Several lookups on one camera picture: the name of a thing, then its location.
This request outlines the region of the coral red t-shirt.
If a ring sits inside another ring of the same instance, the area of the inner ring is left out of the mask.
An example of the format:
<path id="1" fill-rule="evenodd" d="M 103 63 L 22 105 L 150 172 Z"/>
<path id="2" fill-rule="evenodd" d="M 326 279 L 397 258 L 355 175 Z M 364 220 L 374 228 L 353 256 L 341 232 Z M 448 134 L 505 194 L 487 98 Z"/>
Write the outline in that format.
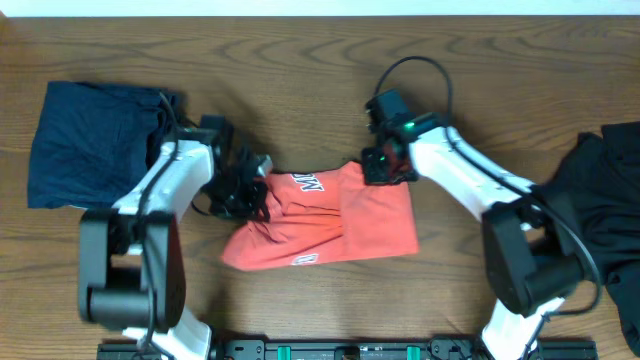
<path id="1" fill-rule="evenodd" d="M 419 239 L 409 187 L 367 185 L 360 164 L 266 179 L 267 221 L 249 221 L 222 261 L 242 271 L 413 255 Z"/>

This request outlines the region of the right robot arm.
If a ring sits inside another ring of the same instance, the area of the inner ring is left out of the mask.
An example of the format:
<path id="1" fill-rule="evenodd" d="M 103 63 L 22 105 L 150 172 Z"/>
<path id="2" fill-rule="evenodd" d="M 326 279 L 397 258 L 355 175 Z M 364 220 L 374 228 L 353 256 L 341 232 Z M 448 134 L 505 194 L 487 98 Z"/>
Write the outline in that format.
<path id="1" fill-rule="evenodd" d="M 411 112 L 395 90 L 366 103 L 375 144 L 362 152 L 369 185 L 421 178 L 446 190 L 481 224 L 485 271 L 497 301 L 476 340 L 432 340 L 432 359 L 595 359 L 588 340 L 543 341 L 543 326 L 582 281 L 602 280 L 568 194 L 537 186 L 492 162 L 448 125 Z"/>

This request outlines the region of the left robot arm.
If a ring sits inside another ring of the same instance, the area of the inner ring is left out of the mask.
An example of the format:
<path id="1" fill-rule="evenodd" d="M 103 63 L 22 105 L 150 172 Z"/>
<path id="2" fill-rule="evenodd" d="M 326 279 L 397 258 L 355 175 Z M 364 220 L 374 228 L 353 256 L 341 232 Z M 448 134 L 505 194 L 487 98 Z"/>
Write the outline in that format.
<path id="1" fill-rule="evenodd" d="M 214 329 L 186 306 L 179 224 L 195 197 L 209 214 L 266 220 L 272 170 L 222 116 L 176 125 L 133 189 L 108 208 L 88 209 L 79 224 L 77 304 L 81 318 L 119 330 L 99 359 L 223 359 Z"/>

